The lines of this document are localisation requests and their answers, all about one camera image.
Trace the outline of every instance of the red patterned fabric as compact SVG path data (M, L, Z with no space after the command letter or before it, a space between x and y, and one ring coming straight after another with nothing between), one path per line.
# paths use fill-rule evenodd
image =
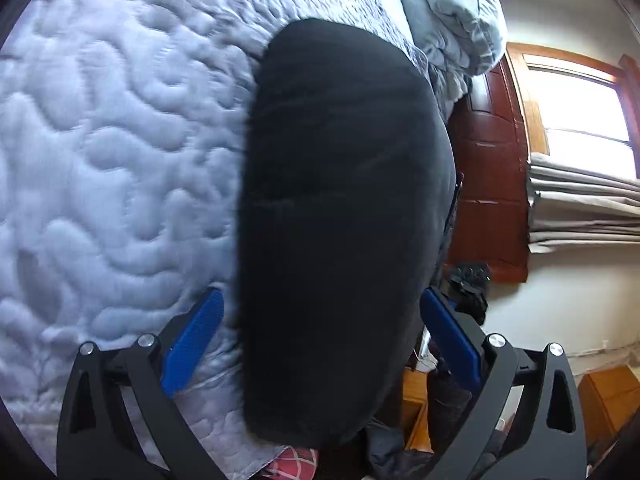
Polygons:
M318 468L318 452L315 449L288 447L276 460L265 466L261 476L271 480L311 480Z

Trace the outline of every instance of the quilted mattress cover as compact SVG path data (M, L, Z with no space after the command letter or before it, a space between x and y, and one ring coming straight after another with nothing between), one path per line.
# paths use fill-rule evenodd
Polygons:
M234 211L260 54L310 16L426 73L379 0L33 0L15 25L0 52L0 396L53 470L78 345L158 333L211 283L223 325L176 403L231 480L282 450L242 420Z

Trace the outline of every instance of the blue gripper pad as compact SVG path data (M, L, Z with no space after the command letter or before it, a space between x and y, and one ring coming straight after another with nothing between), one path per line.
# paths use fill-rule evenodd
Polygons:
M222 293L212 288L196 308L195 313L190 312L191 319L164 357L160 383L169 397L189 383L198 361L220 326L225 311Z
M474 395L482 389L481 357L460 328L445 298L432 288L420 296L422 322L438 345L458 386Z

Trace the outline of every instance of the black cushion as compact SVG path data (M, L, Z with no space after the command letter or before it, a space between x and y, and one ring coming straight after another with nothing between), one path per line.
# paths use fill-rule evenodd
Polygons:
M455 185L428 81L369 32L305 20L257 76L239 203L244 416L258 436L353 436L422 324Z

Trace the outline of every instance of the wooden window frame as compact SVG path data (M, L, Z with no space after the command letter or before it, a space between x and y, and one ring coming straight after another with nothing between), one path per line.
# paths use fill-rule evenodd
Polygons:
M546 68L608 83L616 89L634 153L636 177L640 178L640 70L632 57L625 54L620 66L613 66L582 54L527 43L508 43L507 54L525 120L529 153L549 154L540 107L527 84L529 67Z

